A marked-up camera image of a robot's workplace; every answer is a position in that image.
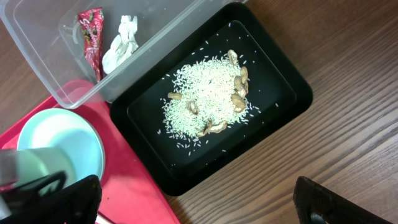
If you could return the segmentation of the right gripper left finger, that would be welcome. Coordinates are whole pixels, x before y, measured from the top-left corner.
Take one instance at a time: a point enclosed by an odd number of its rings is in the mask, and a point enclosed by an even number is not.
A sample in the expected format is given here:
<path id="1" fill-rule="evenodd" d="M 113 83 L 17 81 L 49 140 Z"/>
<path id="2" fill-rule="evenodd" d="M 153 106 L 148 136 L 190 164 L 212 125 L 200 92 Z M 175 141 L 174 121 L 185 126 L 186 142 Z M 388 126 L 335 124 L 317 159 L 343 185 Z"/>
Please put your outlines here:
<path id="1" fill-rule="evenodd" d="M 101 197 L 98 176 L 89 175 L 32 207 L 1 218 L 1 224 L 94 223 Z"/>

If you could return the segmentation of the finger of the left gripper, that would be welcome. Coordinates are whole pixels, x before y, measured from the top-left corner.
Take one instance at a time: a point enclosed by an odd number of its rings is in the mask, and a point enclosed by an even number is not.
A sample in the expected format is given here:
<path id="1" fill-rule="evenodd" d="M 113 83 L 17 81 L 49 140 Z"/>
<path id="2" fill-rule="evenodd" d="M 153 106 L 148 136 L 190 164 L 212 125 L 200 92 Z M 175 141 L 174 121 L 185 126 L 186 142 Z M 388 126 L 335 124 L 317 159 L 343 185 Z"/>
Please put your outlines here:
<path id="1" fill-rule="evenodd" d="M 1 215 L 12 215 L 32 207 L 42 199 L 61 191 L 66 180 L 66 173 L 60 171 L 1 191 Z"/>

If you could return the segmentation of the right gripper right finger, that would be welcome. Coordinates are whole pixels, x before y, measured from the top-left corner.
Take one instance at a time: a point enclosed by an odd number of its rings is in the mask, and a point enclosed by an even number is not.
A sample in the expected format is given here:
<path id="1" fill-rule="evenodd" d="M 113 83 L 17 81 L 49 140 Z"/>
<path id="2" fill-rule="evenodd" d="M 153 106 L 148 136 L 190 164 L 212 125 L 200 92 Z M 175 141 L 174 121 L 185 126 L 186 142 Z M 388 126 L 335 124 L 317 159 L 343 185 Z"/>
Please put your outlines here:
<path id="1" fill-rule="evenodd" d="M 300 224 L 391 224 L 304 176 L 296 181 L 293 201 Z"/>

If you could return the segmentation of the rice and peanut leftovers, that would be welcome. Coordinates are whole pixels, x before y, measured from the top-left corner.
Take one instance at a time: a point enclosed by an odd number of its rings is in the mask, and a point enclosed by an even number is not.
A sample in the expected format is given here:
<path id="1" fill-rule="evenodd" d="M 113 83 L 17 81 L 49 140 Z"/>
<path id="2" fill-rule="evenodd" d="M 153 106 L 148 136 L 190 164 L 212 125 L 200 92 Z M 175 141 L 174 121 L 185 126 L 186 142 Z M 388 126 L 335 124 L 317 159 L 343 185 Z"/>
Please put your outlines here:
<path id="1" fill-rule="evenodd" d="M 192 153 L 208 144 L 209 135 L 247 125 L 261 110 L 249 101 L 250 79 L 241 57 L 229 49 L 178 69 L 172 75 L 172 91 L 161 98 L 164 127 L 156 133 Z"/>

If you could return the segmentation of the white napkin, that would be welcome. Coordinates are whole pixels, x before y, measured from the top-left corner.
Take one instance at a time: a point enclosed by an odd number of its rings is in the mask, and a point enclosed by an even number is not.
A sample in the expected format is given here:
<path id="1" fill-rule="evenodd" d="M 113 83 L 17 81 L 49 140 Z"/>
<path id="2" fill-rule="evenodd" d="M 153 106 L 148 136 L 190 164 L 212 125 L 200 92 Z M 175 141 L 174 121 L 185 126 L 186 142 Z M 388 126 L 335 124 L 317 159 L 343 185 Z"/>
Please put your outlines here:
<path id="1" fill-rule="evenodd" d="M 137 32 L 136 16 L 121 16 L 118 32 L 119 34 L 113 39 L 109 50 L 102 59 L 103 71 L 107 75 L 112 73 L 139 48 L 135 38 Z"/>

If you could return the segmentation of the red snack wrapper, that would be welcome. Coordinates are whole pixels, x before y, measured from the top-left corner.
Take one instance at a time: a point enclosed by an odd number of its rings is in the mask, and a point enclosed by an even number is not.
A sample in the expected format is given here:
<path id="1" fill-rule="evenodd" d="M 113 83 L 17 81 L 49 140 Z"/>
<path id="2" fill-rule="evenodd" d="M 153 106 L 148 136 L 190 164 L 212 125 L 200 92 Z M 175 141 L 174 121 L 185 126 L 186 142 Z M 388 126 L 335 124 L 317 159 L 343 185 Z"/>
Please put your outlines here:
<path id="1" fill-rule="evenodd" d="M 82 11 L 77 15 L 84 38 L 84 56 L 94 70 L 96 81 L 103 78 L 102 51 L 104 15 L 102 7 Z"/>

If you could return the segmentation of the green bowl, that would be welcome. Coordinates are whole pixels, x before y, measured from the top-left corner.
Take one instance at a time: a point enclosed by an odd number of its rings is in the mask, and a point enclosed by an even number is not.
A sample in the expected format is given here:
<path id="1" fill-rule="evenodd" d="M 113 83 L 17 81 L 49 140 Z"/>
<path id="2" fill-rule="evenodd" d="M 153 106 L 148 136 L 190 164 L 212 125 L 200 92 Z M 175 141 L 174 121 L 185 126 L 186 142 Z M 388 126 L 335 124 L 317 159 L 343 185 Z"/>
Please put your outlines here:
<path id="1" fill-rule="evenodd" d="M 56 172 L 65 173 L 65 187 L 77 181 L 71 160 L 59 148 L 1 150 L 1 187 L 17 187 Z"/>

